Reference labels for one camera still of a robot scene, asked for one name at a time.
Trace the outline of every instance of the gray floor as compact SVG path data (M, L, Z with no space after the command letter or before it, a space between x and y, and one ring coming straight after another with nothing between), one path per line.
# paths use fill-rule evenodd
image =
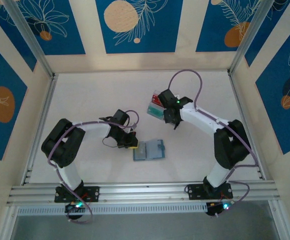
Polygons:
M219 218L205 213L95 215L88 225L64 216L18 217L12 240L276 240L267 202L242 202Z

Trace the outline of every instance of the white table surface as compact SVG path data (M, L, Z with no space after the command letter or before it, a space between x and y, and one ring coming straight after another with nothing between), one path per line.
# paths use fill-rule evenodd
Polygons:
M136 110L140 122L139 141L163 139L166 158L133 161L131 149L104 146L100 138L83 141L75 164L86 183L142 183L201 181L216 162L213 139L187 122L176 130L146 113L154 90L163 91L175 70L62 73L59 75L43 129L39 148L61 118L71 122L112 116L118 109ZM198 105L223 119L241 119L232 87L225 71L202 71L203 89ZM191 99L199 88L192 72L179 74L171 90ZM131 120L136 117L131 113ZM248 156L242 164L253 164ZM231 180L258 180L256 168L240 168ZM56 173L39 149L30 183L57 183Z

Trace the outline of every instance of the white wall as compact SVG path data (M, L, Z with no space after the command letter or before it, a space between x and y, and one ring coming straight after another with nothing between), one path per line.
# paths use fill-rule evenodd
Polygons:
M266 109L256 87L256 80L290 35L290 5L267 39L263 48L248 67L243 60L234 74L234 81L247 113L249 126L258 150L267 162L281 198L290 215L290 152L283 155Z
M27 85L4 159L0 161L0 215L12 185L20 184L29 148L37 128L49 79L39 64L32 72L0 28L0 54Z
M235 52L196 52L209 0L184 0L175 53L106 54L95 0L69 0L86 55L47 56L57 73L227 69Z

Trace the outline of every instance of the white floor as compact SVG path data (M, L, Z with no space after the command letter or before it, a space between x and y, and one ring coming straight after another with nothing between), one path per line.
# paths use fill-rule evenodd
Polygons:
M215 163L213 139L189 123L176 130L148 115L154 90L163 91L176 71L121 71L60 74L47 115L41 143L61 118L72 122L97 120L112 116L117 109L136 110L140 122L136 129L139 141L163 139L166 158L134 162L132 150L104 146L102 139L83 141L75 159L86 183L140 183L201 181ZM232 87L225 71L200 72L204 85L198 105L221 118L241 119ZM199 80L191 72L179 74L171 90L181 97L194 99ZM57 183L58 178L37 152L30 183ZM242 164L253 164L248 156ZM237 170L232 180L258 180L256 168Z

